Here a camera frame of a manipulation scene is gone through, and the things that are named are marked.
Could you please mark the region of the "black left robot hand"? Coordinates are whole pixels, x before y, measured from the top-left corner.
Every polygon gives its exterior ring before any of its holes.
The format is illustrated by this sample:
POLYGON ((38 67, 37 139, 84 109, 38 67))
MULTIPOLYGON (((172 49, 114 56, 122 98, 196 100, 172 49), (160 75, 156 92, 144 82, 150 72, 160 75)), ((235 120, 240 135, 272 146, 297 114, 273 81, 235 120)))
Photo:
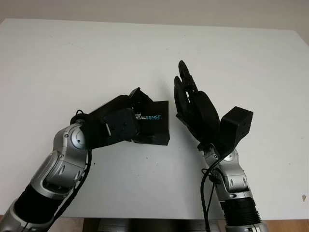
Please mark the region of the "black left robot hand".
POLYGON ((80 127, 86 147, 96 149, 133 140, 140 132, 134 110, 152 102, 138 87, 129 95, 120 95, 87 114, 80 127))

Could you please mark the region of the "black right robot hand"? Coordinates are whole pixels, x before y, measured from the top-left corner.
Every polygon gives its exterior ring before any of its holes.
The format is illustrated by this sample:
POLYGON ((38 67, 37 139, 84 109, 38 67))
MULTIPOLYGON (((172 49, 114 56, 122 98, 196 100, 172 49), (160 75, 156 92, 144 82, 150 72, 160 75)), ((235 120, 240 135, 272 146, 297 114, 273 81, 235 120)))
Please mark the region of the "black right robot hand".
POLYGON ((220 119, 208 95, 198 90, 185 62, 178 64, 179 75, 174 78, 176 117, 203 145, 216 143, 220 119))

